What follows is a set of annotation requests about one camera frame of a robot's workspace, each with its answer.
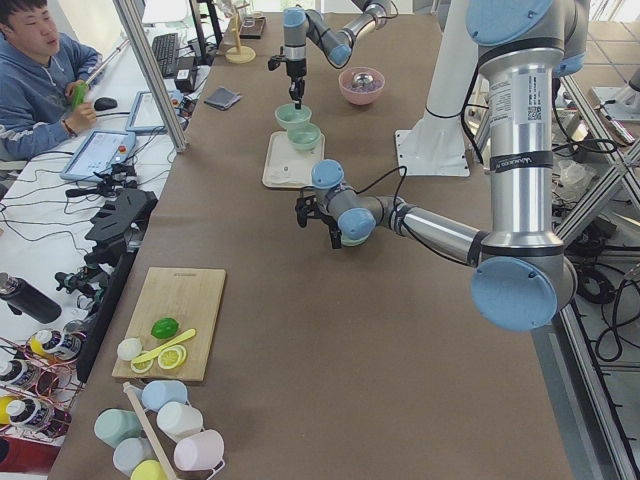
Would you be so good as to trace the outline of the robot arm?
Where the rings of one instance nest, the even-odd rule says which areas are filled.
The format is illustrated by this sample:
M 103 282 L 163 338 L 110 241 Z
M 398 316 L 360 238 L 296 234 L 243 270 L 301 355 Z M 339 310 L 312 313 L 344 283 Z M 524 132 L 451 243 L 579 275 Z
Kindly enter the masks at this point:
M 353 1 L 360 15 L 339 30 L 333 30 L 323 15 L 314 9 L 300 6 L 286 8 L 282 16 L 283 45 L 268 62 L 268 69 L 280 64 L 286 67 L 290 79 L 289 96 L 296 110 L 300 110 L 307 75 L 307 41 L 311 41 L 324 54 L 335 69 L 348 64 L 359 37 L 383 28 L 395 18 L 398 10 L 393 1 Z
M 493 324 L 513 331 L 548 324 L 577 288 L 552 229 L 552 83 L 582 67 L 588 15 L 585 1 L 472 1 L 449 15 L 448 27 L 466 38 L 466 62 L 489 83 L 490 231 L 397 195 L 362 196 L 331 159 L 313 167 L 313 194 L 296 205 L 299 222 L 321 219 L 338 246 L 387 227 L 473 267 L 473 302 Z

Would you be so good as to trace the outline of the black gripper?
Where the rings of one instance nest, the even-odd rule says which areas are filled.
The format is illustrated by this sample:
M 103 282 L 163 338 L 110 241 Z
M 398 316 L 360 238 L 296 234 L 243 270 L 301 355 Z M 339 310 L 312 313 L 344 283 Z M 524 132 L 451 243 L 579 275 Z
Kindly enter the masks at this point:
M 288 59 L 286 63 L 286 73 L 291 81 L 289 96 L 294 102 L 295 109 L 300 110 L 302 108 L 305 90 L 306 60 Z
M 333 249 L 341 248 L 341 230 L 338 227 L 337 221 L 330 215 L 322 215 L 323 222 L 327 225 L 329 235 L 331 238 L 331 246 Z

